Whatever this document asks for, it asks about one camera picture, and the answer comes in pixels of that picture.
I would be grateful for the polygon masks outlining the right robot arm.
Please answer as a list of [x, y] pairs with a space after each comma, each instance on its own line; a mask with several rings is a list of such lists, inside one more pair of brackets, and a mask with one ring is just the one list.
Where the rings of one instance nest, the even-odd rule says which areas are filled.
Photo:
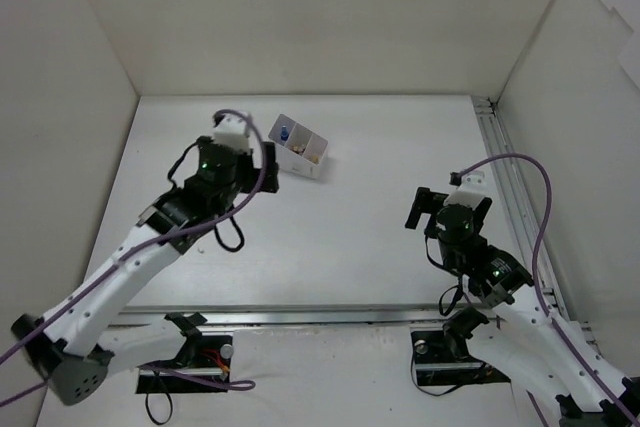
[[420, 187], [405, 223], [414, 230], [427, 215], [424, 236], [438, 244], [440, 269], [520, 336], [510, 338], [482, 310], [467, 306], [443, 325], [445, 352], [497, 368], [556, 410], [563, 426], [638, 425], [638, 380], [593, 350], [539, 298], [533, 275], [481, 236], [491, 205], [489, 197], [461, 188], [444, 194]]

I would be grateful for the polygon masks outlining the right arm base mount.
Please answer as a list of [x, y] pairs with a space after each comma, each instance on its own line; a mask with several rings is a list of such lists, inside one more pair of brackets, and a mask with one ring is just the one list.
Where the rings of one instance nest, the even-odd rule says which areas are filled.
[[412, 331], [410, 374], [415, 386], [432, 397], [463, 387], [510, 383], [495, 367], [472, 357], [465, 347], [452, 347], [441, 330]]

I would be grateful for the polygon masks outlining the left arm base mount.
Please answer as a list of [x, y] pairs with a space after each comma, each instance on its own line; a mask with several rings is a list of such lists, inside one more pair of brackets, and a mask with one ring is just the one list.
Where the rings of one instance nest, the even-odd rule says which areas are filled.
[[[176, 370], [185, 375], [214, 383], [227, 383], [231, 371], [233, 340], [230, 335], [202, 337], [190, 347], [186, 360], [155, 361], [154, 367]], [[143, 394], [196, 394], [227, 393], [226, 387], [211, 387], [191, 382], [166, 372], [139, 370], [135, 393]]]

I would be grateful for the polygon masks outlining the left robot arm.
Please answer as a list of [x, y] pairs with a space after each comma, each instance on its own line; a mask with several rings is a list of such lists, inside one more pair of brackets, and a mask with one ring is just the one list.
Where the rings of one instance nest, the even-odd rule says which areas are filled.
[[200, 314], [168, 313], [120, 334], [107, 329], [121, 310], [162, 270], [175, 263], [218, 223], [233, 219], [258, 193], [277, 192], [276, 147], [260, 142], [255, 166], [247, 140], [202, 136], [196, 172], [173, 183], [140, 216], [112, 256], [66, 300], [14, 321], [13, 348], [23, 349], [42, 382], [66, 405], [91, 396], [110, 376], [159, 361], [191, 365], [199, 356]]

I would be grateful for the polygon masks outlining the blue-capped clear spray bottle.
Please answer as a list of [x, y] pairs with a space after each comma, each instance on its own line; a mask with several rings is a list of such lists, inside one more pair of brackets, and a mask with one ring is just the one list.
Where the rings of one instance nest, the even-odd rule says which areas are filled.
[[287, 142], [289, 135], [289, 129], [285, 125], [283, 125], [280, 129], [280, 141], [282, 144], [285, 144]]

